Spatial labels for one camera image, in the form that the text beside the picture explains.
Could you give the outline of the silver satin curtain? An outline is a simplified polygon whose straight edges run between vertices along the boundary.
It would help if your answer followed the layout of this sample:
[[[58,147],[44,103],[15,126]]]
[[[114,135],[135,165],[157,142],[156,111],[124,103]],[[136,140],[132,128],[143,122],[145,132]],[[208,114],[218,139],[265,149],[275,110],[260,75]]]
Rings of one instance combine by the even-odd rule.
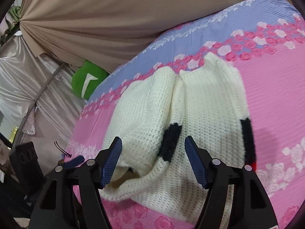
[[[85,105],[72,91],[72,76],[66,64],[34,56],[22,36],[1,47],[1,134],[33,142],[45,174],[62,158],[54,142],[66,149]]]

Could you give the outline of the green plush pillow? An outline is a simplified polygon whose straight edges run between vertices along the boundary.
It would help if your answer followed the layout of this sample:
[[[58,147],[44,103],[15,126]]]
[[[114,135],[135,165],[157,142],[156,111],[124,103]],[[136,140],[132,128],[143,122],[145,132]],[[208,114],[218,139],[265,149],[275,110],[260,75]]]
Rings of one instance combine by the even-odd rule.
[[[79,98],[88,100],[98,85],[108,76],[107,71],[86,60],[72,76],[72,90]]]

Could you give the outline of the pink floral bed sheet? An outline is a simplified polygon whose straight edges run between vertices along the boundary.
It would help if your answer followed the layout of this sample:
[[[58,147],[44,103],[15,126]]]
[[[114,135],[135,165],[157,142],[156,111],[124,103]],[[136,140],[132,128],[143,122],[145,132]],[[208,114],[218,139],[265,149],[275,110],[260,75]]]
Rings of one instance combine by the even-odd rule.
[[[279,227],[288,228],[304,203],[304,19],[285,0],[246,0],[161,35],[97,87],[67,150],[73,157],[94,157],[115,105],[132,82],[164,66],[195,70],[209,52],[230,61],[242,76],[256,172]]]

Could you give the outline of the beige backdrop curtain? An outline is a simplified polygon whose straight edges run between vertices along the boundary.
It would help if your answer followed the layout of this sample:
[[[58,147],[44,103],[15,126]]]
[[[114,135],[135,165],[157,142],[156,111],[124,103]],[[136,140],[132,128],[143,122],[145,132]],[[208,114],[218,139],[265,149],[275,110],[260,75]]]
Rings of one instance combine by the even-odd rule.
[[[245,0],[23,0],[20,28],[35,55],[114,71],[164,31]]]

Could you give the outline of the white red black knit sweater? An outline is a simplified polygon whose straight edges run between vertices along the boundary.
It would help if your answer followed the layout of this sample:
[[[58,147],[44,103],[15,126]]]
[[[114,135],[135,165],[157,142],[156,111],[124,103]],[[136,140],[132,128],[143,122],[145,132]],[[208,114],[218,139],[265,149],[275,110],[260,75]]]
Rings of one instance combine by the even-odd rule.
[[[123,92],[103,142],[107,147],[119,137],[123,150],[101,196],[197,221],[207,191],[197,183],[185,152],[188,136],[229,166],[255,162],[241,76],[213,53],[196,70],[175,73],[162,67]]]

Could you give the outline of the dark furniture at left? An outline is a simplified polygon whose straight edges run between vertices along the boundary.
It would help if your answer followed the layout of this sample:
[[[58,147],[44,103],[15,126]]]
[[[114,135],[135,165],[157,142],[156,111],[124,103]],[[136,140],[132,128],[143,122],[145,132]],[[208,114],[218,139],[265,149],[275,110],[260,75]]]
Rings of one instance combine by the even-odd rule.
[[[9,163],[16,179],[1,171],[1,228],[21,228],[15,219],[31,217],[46,179],[33,142],[12,148]]]

